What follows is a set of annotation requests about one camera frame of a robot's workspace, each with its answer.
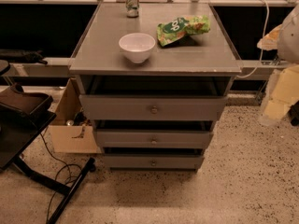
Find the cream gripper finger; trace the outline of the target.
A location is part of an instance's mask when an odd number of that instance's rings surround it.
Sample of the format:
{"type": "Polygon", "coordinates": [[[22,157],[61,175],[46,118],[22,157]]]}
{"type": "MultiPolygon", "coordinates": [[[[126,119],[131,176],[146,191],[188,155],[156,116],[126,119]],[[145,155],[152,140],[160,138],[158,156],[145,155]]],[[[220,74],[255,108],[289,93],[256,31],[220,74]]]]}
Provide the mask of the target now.
{"type": "Polygon", "coordinates": [[[259,122],[271,126],[280,122],[299,101],[299,65],[279,71],[270,76],[263,98],[259,122]]]}

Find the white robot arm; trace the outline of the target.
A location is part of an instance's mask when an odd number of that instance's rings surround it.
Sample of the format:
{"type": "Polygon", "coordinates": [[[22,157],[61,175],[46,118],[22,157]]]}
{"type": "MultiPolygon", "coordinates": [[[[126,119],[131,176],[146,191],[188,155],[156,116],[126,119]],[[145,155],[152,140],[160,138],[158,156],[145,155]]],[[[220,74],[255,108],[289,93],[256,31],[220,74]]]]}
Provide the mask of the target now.
{"type": "Polygon", "coordinates": [[[257,44],[259,49],[278,51],[278,57],[291,64],[282,71],[274,70],[261,104],[259,121],[264,126],[282,120],[292,105],[299,101],[299,5],[257,44]]]}

